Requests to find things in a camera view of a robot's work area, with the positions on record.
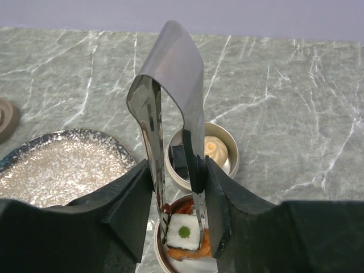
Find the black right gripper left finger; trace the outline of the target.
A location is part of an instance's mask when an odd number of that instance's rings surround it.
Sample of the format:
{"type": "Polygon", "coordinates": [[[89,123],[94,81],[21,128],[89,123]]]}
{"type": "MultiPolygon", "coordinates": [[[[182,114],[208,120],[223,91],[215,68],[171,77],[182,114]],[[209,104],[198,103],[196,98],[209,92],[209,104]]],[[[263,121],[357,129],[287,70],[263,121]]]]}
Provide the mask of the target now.
{"type": "Polygon", "coordinates": [[[134,272],[143,255],[152,193],[144,160],[64,206],[1,200],[1,271],[134,272]]]}

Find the white black sushi piece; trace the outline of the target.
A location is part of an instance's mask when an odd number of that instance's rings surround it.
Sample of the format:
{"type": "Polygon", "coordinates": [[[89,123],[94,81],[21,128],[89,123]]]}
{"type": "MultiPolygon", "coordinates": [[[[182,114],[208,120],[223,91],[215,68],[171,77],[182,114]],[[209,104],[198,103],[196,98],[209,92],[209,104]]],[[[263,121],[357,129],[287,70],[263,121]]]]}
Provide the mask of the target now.
{"type": "Polygon", "coordinates": [[[183,145],[177,145],[170,147],[170,160],[173,170],[182,179],[188,178],[187,161],[185,158],[185,152],[183,145]]]}

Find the silver metal tongs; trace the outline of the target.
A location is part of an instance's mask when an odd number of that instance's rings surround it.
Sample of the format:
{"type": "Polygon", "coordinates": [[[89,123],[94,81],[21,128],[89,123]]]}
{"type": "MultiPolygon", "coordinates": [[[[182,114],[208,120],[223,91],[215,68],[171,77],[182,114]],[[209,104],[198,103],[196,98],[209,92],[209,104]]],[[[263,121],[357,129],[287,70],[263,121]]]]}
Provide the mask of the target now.
{"type": "Polygon", "coordinates": [[[162,241],[171,216],[166,208],[164,144],[172,126],[180,132],[190,188],[197,213],[198,239],[204,237],[204,62],[185,27],[167,21],[136,74],[126,98],[144,139],[156,196],[162,241]]]}

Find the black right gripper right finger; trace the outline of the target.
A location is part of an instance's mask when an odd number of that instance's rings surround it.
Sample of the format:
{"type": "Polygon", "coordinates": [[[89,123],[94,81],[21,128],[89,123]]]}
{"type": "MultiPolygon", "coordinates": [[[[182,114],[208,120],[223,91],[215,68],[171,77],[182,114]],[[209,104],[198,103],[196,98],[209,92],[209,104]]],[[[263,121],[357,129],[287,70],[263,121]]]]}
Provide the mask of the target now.
{"type": "Polygon", "coordinates": [[[362,272],[363,202],[272,204],[206,160],[206,207],[219,272],[362,272]]]}

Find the red sauce food piece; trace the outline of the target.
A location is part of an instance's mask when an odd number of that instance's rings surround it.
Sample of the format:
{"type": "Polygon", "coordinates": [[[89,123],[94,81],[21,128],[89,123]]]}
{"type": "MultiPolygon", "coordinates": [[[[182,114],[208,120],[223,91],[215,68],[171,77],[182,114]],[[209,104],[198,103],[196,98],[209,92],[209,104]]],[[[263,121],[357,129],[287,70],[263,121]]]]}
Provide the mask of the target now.
{"type": "Polygon", "coordinates": [[[192,199],[180,199],[172,204],[163,205],[162,212],[167,213],[169,216],[172,214],[187,214],[192,215],[194,211],[194,202],[192,199]]]}

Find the orange fried piece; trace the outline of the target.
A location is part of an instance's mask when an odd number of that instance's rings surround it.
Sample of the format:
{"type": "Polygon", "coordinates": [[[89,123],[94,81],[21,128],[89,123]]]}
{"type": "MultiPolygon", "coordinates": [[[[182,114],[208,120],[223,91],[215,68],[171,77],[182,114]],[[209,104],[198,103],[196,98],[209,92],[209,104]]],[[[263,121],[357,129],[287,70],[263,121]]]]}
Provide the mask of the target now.
{"type": "Polygon", "coordinates": [[[183,259],[200,259],[200,258],[211,258],[211,246],[210,246],[210,234],[209,229],[204,230],[204,237],[200,248],[196,251],[174,249],[169,248],[167,251],[168,255],[178,261],[183,259]]]}

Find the white sushi green dot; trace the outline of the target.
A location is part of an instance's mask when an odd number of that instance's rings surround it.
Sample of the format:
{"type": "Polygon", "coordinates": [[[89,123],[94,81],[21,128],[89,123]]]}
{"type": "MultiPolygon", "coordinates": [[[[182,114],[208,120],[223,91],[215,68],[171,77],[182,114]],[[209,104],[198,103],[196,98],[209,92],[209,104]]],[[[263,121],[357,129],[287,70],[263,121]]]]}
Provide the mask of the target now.
{"type": "Polygon", "coordinates": [[[166,244],[174,249],[196,251],[200,247],[200,227],[197,217],[173,214],[167,230],[166,244]]]}

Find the beige steamed bun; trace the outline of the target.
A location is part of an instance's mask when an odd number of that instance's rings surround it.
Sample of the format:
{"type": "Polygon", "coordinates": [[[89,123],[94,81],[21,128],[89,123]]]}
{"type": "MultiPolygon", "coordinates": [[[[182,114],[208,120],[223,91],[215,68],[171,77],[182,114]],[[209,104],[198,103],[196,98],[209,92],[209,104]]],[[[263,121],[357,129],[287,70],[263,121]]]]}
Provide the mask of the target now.
{"type": "Polygon", "coordinates": [[[216,136],[204,138],[204,152],[213,159],[225,173],[230,172],[228,148],[224,142],[216,136]]]}

